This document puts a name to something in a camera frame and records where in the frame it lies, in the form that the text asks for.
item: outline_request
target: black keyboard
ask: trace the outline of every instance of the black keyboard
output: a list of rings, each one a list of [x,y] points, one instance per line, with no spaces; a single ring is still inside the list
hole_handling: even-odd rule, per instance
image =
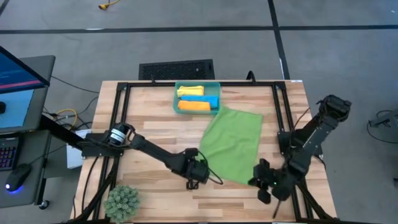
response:
[[[0,138],[0,171],[14,169],[19,155],[19,138]]]

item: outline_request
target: orange object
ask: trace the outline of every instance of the orange object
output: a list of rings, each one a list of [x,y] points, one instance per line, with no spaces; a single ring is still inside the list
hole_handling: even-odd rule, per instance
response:
[[[178,103],[178,108],[180,110],[210,110],[210,103],[180,100]]]

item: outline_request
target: green towel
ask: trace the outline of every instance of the green towel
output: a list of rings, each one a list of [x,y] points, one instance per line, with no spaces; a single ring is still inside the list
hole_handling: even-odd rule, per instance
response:
[[[223,179],[248,184],[260,141],[262,115],[221,107],[200,141],[209,167]]]

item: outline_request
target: monitor screen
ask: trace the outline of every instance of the monitor screen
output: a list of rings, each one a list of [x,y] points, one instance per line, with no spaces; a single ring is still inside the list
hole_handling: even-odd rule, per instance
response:
[[[0,49],[0,93],[42,88],[47,83],[19,59]]]

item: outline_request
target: green plant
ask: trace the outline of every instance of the green plant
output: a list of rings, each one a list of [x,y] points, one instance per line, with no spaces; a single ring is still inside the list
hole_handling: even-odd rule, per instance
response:
[[[139,208],[137,189],[129,186],[116,186],[110,191],[107,201],[104,202],[105,214],[117,224],[129,220],[136,215]]]

